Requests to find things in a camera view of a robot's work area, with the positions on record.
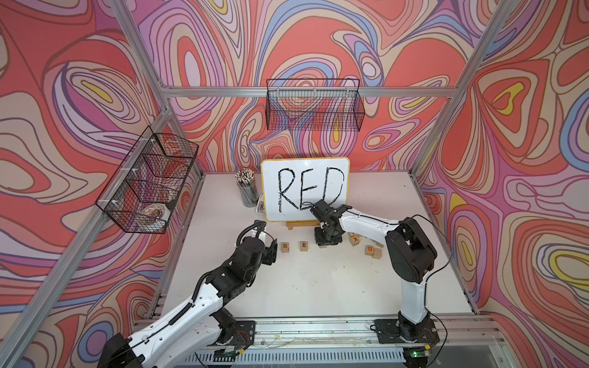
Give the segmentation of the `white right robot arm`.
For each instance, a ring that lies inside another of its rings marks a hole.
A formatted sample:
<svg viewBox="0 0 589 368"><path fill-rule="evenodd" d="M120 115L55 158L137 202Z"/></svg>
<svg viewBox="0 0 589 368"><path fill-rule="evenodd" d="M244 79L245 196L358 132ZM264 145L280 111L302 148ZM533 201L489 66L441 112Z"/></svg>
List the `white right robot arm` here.
<svg viewBox="0 0 589 368"><path fill-rule="evenodd" d="M411 217L389 220L370 216L349 205L334 208L324 200L306 204L321 224L314 229L317 245L338 245L344 234L354 233L387 248L392 268L401 279L402 305L397 330L401 340L418 341L431 322L426 308L425 277L437 259L437 250L419 223Z"/></svg>

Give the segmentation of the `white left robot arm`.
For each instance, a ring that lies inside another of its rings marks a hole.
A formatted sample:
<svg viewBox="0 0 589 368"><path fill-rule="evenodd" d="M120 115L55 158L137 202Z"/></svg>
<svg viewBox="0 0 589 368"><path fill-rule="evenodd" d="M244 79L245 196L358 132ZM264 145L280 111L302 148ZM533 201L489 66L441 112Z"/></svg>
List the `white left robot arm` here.
<svg viewBox="0 0 589 368"><path fill-rule="evenodd" d="M234 360L254 342L256 324L238 322L227 304L251 287L261 265L277 259L278 242L256 220L242 230L233 253L219 267L204 273L193 294L147 327L124 337L111 337L99 367L174 367L208 346Z"/></svg>

